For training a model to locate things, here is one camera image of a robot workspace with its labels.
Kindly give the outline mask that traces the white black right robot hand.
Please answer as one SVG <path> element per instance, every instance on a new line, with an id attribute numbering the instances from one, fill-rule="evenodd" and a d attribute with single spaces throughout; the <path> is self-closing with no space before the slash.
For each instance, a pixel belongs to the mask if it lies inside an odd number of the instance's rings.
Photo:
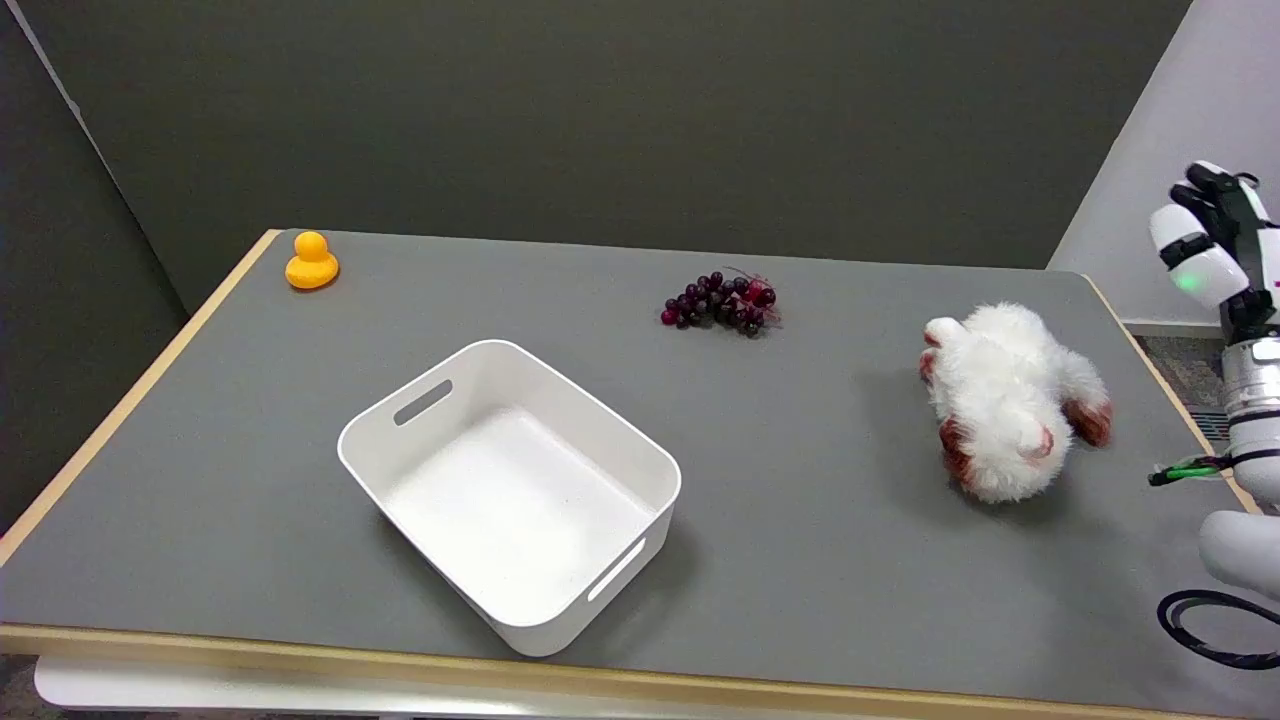
<path id="1" fill-rule="evenodd" d="M 1196 161 L 1149 217 L 1169 279 L 1219 313 L 1230 345 L 1277 336 L 1279 225 L 1251 173 Z"/>

